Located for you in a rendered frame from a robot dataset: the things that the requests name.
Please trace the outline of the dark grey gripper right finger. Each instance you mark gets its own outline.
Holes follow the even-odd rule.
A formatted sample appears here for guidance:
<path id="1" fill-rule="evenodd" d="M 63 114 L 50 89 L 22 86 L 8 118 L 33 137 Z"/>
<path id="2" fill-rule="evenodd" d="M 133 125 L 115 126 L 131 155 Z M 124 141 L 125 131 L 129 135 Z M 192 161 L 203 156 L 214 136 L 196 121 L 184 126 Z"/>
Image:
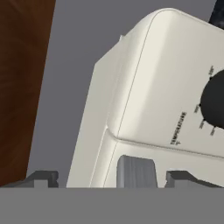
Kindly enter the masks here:
<path id="1" fill-rule="evenodd" d="M 168 171 L 166 173 L 166 188 L 220 188 L 219 185 L 195 178 L 188 171 Z"/>

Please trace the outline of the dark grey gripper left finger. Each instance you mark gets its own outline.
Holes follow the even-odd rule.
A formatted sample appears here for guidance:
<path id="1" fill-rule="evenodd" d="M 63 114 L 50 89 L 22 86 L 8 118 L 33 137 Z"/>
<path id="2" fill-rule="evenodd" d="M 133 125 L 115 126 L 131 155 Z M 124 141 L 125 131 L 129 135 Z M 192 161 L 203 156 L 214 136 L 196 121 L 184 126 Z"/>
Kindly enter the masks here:
<path id="1" fill-rule="evenodd" d="M 9 183 L 4 188 L 58 188 L 59 173 L 57 171 L 35 171 L 23 180 Z"/>

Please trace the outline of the black temperature knob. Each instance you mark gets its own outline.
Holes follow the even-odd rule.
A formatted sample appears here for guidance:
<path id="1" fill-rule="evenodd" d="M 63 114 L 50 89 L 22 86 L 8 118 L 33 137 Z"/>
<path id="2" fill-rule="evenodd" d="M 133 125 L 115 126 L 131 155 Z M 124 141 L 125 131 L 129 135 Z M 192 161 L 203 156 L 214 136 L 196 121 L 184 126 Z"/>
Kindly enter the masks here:
<path id="1" fill-rule="evenodd" d="M 203 89 L 199 105 L 206 122 L 224 129 L 224 70 L 220 70 L 209 79 Z"/>

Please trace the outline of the cream white toaster oven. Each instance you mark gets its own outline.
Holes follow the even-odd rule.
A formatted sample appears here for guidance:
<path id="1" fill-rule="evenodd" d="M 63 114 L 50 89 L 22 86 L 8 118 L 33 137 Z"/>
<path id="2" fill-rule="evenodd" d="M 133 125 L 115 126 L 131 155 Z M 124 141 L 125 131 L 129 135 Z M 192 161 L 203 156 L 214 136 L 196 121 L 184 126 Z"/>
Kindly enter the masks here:
<path id="1" fill-rule="evenodd" d="M 187 171 L 224 188 L 224 129 L 200 110 L 220 70 L 221 28 L 173 8 L 142 19 L 94 65 L 67 187 L 116 187 L 126 155 L 154 161 L 157 187 Z"/>

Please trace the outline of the brown wooden cupboard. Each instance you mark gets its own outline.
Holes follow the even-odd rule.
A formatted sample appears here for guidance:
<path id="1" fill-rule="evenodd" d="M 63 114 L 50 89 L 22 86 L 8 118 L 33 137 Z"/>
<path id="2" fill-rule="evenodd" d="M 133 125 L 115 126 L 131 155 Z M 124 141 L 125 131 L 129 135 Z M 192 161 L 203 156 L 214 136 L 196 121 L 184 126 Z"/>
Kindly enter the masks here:
<path id="1" fill-rule="evenodd" d="M 0 187 L 26 177 L 56 0 L 0 0 Z"/>

